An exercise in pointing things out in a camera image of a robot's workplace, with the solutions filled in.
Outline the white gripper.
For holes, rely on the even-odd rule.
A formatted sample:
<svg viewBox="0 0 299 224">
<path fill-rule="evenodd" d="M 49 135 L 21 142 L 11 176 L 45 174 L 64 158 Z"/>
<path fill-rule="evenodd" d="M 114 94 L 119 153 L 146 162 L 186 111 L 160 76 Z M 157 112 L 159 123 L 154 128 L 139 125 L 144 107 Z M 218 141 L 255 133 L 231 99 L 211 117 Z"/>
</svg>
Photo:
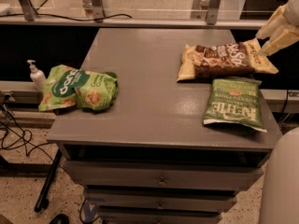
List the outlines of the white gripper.
<svg viewBox="0 0 299 224">
<path fill-rule="evenodd" d="M 270 19 L 256 34 L 258 39 L 266 39 L 261 47 L 263 56 L 271 56 L 299 41 L 299 0 L 288 0 L 286 6 L 279 6 Z"/>
</svg>

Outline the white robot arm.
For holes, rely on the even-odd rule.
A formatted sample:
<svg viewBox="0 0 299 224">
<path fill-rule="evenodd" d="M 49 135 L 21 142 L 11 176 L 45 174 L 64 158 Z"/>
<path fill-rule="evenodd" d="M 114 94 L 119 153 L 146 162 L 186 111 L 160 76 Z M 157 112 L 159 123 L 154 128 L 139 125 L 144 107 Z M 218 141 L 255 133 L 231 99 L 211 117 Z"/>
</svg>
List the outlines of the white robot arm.
<svg viewBox="0 0 299 224">
<path fill-rule="evenodd" d="M 260 49 L 271 56 L 299 41 L 299 0 L 277 8 L 258 31 L 269 38 Z M 266 168 L 259 224 L 299 224 L 299 128 L 285 133 L 273 149 Z"/>
</svg>

